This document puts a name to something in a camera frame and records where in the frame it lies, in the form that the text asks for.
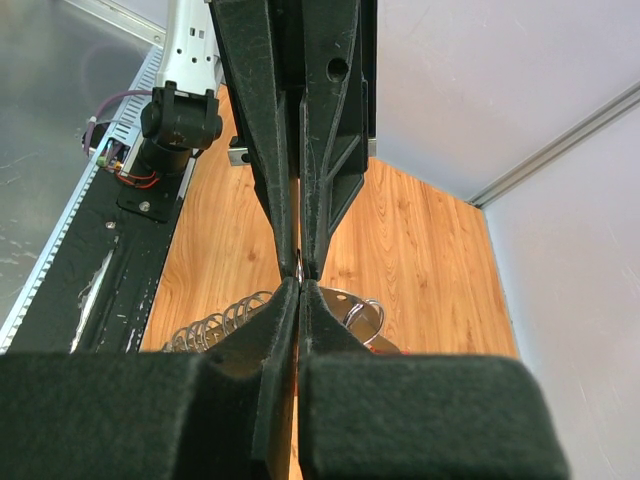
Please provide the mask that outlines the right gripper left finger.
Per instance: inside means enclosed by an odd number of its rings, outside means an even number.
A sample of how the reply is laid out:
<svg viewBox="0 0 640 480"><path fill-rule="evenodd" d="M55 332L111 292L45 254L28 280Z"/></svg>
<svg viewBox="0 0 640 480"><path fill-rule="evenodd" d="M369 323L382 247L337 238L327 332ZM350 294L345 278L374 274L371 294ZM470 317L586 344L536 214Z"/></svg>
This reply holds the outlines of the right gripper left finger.
<svg viewBox="0 0 640 480"><path fill-rule="evenodd" d="M299 285L209 351L6 354L5 479L285 479Z"/></svg>

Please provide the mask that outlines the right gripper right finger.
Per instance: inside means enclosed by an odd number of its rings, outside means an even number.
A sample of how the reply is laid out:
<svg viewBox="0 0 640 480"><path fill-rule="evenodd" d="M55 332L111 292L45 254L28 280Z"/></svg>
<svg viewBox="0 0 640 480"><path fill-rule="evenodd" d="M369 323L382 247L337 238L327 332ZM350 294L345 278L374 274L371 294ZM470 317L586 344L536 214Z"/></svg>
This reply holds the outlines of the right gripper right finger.
<svg viewBox="0 0 640 480"><path fill-rule="evenodd" d="M298 367L307 479L566 479L542 390L519 361L411 355L367 369Z"/></svg>

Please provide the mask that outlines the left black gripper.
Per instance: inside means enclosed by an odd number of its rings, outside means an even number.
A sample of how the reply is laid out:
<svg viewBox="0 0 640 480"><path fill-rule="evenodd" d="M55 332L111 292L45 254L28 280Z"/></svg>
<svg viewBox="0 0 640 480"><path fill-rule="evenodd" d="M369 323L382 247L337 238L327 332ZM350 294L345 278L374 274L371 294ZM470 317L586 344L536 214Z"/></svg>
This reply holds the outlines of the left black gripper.
<svg viewBox="0 0 640 480"><path fill-rule="evenodd" d="M374 1L213 1L239 141L271 224L278 270L319 280L364 184L375 133Z"/></svg>

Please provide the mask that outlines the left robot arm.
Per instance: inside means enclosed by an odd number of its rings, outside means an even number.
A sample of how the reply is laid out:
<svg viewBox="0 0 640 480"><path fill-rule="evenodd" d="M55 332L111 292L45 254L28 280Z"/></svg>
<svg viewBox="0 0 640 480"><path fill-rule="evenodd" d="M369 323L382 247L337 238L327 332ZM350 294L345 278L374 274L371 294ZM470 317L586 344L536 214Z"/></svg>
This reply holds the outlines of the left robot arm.
<svg viewBox="0 0 640 480"><path fill-rule="evenodd" d="M173 1L141 157L161 174L219 138L217 92L274 234L282 276L322 277L376 134L374 1Z"/></svg>

